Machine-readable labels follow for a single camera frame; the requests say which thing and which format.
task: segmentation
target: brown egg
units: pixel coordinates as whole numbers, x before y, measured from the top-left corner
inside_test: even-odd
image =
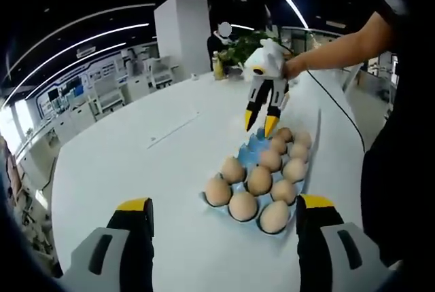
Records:
[[[285,154],[287,151],[287,145],[285,144],[284,139],[282,139],[280,136],[275,136],[271,139],[271,149],[274,149],[281,155]]]
[[[280,136],[282,139],[284,139],[284,141],[286,143],[289,143],[290,141],[292,141],[292,138],[293,138],[292,131],[286,127],[282,127],[280,129],[278,129],[276,135]]]
[[[277,233],[287,225],[289,214],[288,206],[284,201],[273,202],[262,211],[260,226],[269,234]]]
[[[205,197],[213,206],[227,205],[231,198],[230,186],[221,178],[212,178],[205,186]]]
[[[308,149],[301,143],[294,143],[290,149],[291,158],[300,158],[303,162],[308,160]]]
[[[262,151],[260,154],[260,165],[276,172],[281,168],[281,156],[274,150]]]
[[[296,198],[296,190],[294,185],[284,179],[272,185],[271,195],[274,201],[283,200],[287,205],[291,205]]]
[[[247,189],[254,196],[264,195],[271,189],[271,185],[271,172],[263,166],[253,168],[247,178]]]
[[[292,158],[283,169],[283,176],[290,183],[295,183],[305,177],[305,163],[299,158]]]
[[[229,184],[241,182],[245,179],[245,169],[235,157],[226,158],[220,172]]]
[[[297,132],[294,141],[303,144],[306,148],[310,148],[312,143],[311,135],[308,131]]]
[[[230,199],[229,209],[231,216],[237,221],[248,221],[257,213],[256,199],[246,191],[237,192]]]

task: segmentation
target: desk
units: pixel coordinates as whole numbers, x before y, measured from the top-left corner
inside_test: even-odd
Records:
[[[334,71],[314,76],[352,116]],[[242,230],[198,198],[224,158],[247,142],[248,92],[244,81],[201,75],[127,105],[63,146],[52,194],[62,269],[69,268],[71,252],[94,228],[107,225],[117,205],[149,196],[154,201],[156,291],[299,291],[295,230],[279,243]],[[283,123],[289,110],[321,108],[309,193],[327,196],[345,221],[361,226],[363,151],[357,132],[306,73],[290,92]]]

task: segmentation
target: green plant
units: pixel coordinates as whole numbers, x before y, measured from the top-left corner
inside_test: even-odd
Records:
[[[227,50],[219,53],[219,57],[224,62],[230,62],[234,65],[245,64],[255,50],[261,48],[260,40],[271,38],[281,44],[281,40],[277,37],[270,37],[264,31],[255,31],[250,35],[240,37],[236,42],[232,43]]]

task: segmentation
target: yellow bottle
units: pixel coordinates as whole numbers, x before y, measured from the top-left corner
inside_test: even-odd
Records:
[[[219,59],[219,54],[217,51],[213,52],[213,74],[216,80],[222,80],[225,78],[224,76],[224,67],[222,66],[222,62]]]

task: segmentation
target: floor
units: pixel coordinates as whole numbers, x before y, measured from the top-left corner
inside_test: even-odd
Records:
[[[357,86],[349,92],[347,100],[368,150],[384,125],[388,104]]]

